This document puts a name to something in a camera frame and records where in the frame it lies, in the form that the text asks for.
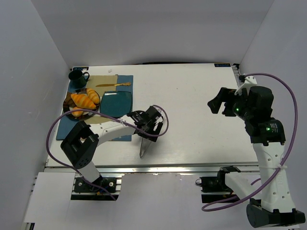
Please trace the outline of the stainless steel serving tongs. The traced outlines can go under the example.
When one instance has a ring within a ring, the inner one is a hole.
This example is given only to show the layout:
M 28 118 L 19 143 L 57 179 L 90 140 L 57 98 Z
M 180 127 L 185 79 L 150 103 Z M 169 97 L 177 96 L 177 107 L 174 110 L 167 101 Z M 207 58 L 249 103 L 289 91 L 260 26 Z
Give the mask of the stainless steel serving tongs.
M 139 152 L 139 157 L 142 159 L 147 151 L 147 149 L 149 148 L 151 144 L 151 141 L 149 139 L 146 138 L 142 138 L 141 140 L 141 146 L 140 146 L 140 152 Z

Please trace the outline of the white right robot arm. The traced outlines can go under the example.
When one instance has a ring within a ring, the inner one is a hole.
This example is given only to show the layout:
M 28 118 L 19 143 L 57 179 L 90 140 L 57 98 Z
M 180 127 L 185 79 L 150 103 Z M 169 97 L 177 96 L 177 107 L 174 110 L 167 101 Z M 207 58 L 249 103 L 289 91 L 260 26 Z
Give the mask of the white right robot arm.
M 286 171 L 281 164 L 285 134 L 282 123 L 271 116 L 273 100 L 271 89 L 253 86 L 249 90 L 243 89 L 241 94 L 237 94 L 235 89 L 222 87 L 208 102 L 212 113 L 218 113 L 224 104 L 223 115 L 237 116 L 245 122 L 264 188 L 255 194 L 254 187 L 234 166 L 221 168 L 218 180 L 222 188 L 234 191 L 239 199 L 252 194 L 246 213 L 254 228 L 288 227 L 306 221 L 305 214 L 297 210 L 292 201 Z

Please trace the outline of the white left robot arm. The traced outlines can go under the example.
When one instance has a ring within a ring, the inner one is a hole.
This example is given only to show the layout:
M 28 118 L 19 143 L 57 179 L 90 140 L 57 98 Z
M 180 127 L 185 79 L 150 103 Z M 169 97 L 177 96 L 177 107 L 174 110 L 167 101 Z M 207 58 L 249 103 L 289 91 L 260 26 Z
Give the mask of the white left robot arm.
M 92 159 L 96 148 L 108 141 L 130 135 L 156 142 L 163 126 L 160 111 L 150 106 L 146 111 L 133 111 L 119 119 L 88 125 L 78 122 L 64 138 L 60 147 L 70 163 L 86 181 L 101 186 L 103 177 Z

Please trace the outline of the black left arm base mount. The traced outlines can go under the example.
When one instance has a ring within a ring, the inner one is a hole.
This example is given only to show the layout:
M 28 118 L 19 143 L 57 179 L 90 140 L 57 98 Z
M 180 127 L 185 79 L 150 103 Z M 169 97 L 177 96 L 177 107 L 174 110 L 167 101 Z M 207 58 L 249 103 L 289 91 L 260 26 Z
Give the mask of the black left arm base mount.
M 96 186 L 88 184 L 81 177 L 76 177 L 73 183 L 71 200 L 83 201 L 116 201 L 119 196 L 121 180 L 116 177 L 103 177 L 95 182 Z

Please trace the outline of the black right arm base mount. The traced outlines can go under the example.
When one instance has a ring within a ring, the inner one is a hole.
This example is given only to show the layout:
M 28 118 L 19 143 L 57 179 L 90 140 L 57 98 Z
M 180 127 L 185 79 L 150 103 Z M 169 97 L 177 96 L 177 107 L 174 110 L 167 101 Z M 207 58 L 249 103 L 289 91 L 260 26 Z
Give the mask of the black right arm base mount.
M 216 176 L 204 176 L 195 181 L 195 185 L 201 187 L 201 200 L 203 204 L 218 201 L 219 203 L 234 203 L 239 198 L 233 190 L 225 184 L 227 173 L 240 173 L 235 166 L 221 167 Z

